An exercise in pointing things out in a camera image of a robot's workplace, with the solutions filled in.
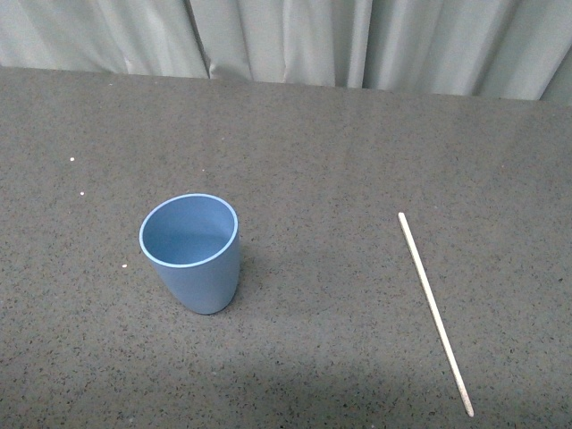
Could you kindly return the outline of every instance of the curtain fold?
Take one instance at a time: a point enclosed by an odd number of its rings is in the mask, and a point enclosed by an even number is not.
[[[572,105],[570,0],[0,0],[0,64]]]

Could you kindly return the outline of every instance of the wooden skewer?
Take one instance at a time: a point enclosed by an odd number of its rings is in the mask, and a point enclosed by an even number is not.
[[[427,280],[427,275],[425,274],[425,269],[423,268],[423,263],[421,262],[421,257],[419,256],[419,252],[417,251],[417,247],[415,242],[413,241],[413,236],[411,235],[411,231],[409,230],[408,220],[406,219],[403,213],[399,213],[401,229],[403,230],[403,234],[405,234],[405,240],[409,244],[409,250],[411,251],[411,256],[413,257],[413,261],[415,262],[415,267],[417,269],[417,274],[419,275],[419,280],[421,280],[421,284],[423,284],[423,290],[425,291],[425,295],[427,296],[427,301],[429,301],[429,307],[431,308],[431,313],[433,314],[433,320],[435,321],[435,325],[437,326],[437,331],[439,332],[439,336],[441,337],[441,343],[443,348],[445,349],[445,353],[447,354],[447,359],[449,360],[450,369],[455,376],[455,382],[457,383],[458,392],[461,395],[461,399],[463,399],[463,404],[465,405],[465,410],[467,414],[472,417],[475,415],[475,411],[473,411],[473,406],[471,405],[471,400],[468,397],[467,389],[465,388],[465,384],[463,383],[463,377],[461,377],[461,372],[458,370],[457,361],[455,360],[455,355],[453,355],[453,350],[450,347],[449,338],[447,337],[447,333],[445,332],[445,327],[443,326],[443,322],[441,320],[441,316],[439,315],[439,308],[437,308],[437,303],[435,303],[435,298],[433,297],[433,293],[431,292],[431,286],[429,286],[429,281]]]

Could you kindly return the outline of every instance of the table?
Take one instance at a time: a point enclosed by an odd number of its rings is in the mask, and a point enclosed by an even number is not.
[[[2,427],[572,425],[571,108],[9,68],[0,106]],[[195,191],[240,219],[211,316],[138,242]]]

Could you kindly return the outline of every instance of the stick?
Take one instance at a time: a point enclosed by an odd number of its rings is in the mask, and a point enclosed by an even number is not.
[[[449,344],[449,338],[447,338],[445,327],[443,326],[441,316],[439,315],[439,308],[437,308],[437,304],[435,303],[435,298],[433,297],[433,293],[431,292],[431,286],[429,286],[429,281],[427,280],[427,275],[425,274],[425,269],[423,268],[421,257],[419,257],[419,252],[417,252],[417,247],[415,245],[415,242],[413,241],[413,236],[411,235],[411,231],[409,230],[408,220],[405,218],[405,215],[403,213],[399,213],[399,218],[401,222],[401,229],[403,230],[403,234],[405,234],[405,240],[409,244],[409,250],[411,251],[411,256],[413,257],[413,261],[415,262],[417,274],[419,274],[419,280],[421,280],[421,284],[423,284],[423,290],[425,291],[425,295],[427,296],[427,301],[429,301],[429,307],[431,308],[431,313],[433,314],[433,320],[435,321],[435,325],[437,326],[437,331],[439,331],[439,336],[441,337],[441,343],[443,344],[443,348],[445,349],[445,353],[447,354],[447,359],[449,360],[450,369],[453,372],[453,375],[455,375],[455,382],[457,383],[458,392],[461,395],[461,399],[463,399],[463,404],[465,405],[465,410],[467,411],[467,414],[470,417],[472,417],[475,415],[475,411],[473,411],[473,406],[471,405],[471,400],[468,397],[467,389],[465,388],[465,384],[463,383],[463,377],[461,377],[461,372],[458,370],[457,361],[455,360],[455,355],[453,355],[453,350],[451,349]]]

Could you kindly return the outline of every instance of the cup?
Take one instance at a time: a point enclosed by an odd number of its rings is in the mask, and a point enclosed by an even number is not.
[[[165,201],[143,221],[139,244],[185,307],[210,315],[231,302],[239,282],[239,219],[223,199],[188,194]]]

